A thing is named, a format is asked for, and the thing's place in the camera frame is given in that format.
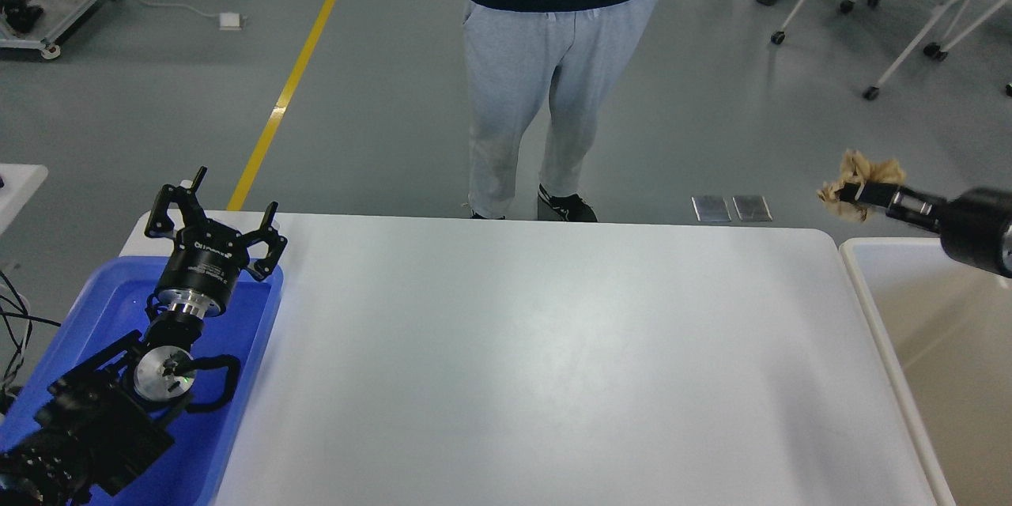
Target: gray sweatpants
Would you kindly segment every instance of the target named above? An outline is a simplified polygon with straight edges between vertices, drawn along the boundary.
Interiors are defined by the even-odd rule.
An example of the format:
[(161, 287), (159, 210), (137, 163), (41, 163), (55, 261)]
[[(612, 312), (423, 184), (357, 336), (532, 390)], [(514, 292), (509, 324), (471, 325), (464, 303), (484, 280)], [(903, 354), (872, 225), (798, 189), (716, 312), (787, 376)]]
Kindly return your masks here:
[(583, 12), (505, 12), (468, 2), (465, 57), (475, 120), (471, 208), (502, 218), (516, 191), (520, 139), (549, 96), (540, 181), (553, 196), (577, 193), (597, 132), (597, 110), (628, 64), (657, 0)]

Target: power adapter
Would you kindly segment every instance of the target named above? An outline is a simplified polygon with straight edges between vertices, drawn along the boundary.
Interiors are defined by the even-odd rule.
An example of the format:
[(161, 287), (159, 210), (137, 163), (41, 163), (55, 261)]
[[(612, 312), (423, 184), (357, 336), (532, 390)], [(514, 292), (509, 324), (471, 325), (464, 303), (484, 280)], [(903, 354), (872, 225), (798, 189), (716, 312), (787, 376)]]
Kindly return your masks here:
[(218, 28), (220, 30), (242, 30), (242, 16), (237, 12), (221, 12), (218, 15)]

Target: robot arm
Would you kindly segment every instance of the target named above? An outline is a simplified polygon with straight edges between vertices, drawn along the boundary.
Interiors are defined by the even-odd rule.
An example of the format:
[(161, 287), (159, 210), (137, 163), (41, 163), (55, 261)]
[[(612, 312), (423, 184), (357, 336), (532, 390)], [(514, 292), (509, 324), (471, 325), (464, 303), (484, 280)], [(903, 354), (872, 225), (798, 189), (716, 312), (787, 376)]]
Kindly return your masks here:
[[(286, 240), (272, 226), (276, 202), (245, 235), (206, 218), (196, 200), (205, 172), (201, 167), (188, 188), (162, 186), (148, 219), (146, 235), (173, 239), (174, 247), (149, 297), (147, 331), (124, 334), (50, 386), (53, 399), (35, 414), (40, 429), (0, 453), (0, 504), (85, 504), (91, 485), (115, 495), (172, 446), (166, 428), (181, 413), (213, 412), (232, 400), (239, 359), (194, 358), (192, 344), (205, 318), (226, 312), (243, 269), (266, 278)], [(184, 221), (178, 231), (168, 215), (172, 203)], [(268, 253), (251, 262), (247, 249), (261, 242)], [(222, 395), (193, 403), (197, 370), (222, 368)]]
[(1012, 193), (975, 188), (954, 200), (916, 192), (908, 186), (863, 182), (844, 184), (844, 202), (886, 210), (922, 230), (938, 233), (954, 260), (1002, 276), (1012, 276)]

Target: metal cart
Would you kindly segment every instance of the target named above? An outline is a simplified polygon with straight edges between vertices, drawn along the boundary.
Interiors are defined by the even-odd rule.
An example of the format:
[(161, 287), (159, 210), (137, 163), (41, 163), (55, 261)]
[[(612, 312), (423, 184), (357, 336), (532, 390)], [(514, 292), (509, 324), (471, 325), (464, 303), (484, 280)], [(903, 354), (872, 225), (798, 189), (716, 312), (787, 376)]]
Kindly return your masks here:
[(28, 0), (28, 4), (43, 6), (43, 16), (25, 34), (11, 29), (7, 20), (0, 16), (0, 49), (36, 49), (45, 60), (55, 60), (60, 56), (60, 46), (56, 44), (58, 38), (98, 1)]

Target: white tabletop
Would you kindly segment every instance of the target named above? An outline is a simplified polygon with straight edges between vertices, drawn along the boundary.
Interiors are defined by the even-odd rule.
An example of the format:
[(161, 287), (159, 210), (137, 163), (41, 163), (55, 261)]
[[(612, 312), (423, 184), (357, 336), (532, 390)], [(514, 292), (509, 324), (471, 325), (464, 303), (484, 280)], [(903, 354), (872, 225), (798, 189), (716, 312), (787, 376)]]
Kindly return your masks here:
[(50, 171), (35, 164), (0, 164), (0, 235), (14, 221), (32, 193), (43, 185)]
[[(216, 506), (934, 503), (824, 233), (277, 222)], [(142, 228), (122, 254), (167, 254)]]

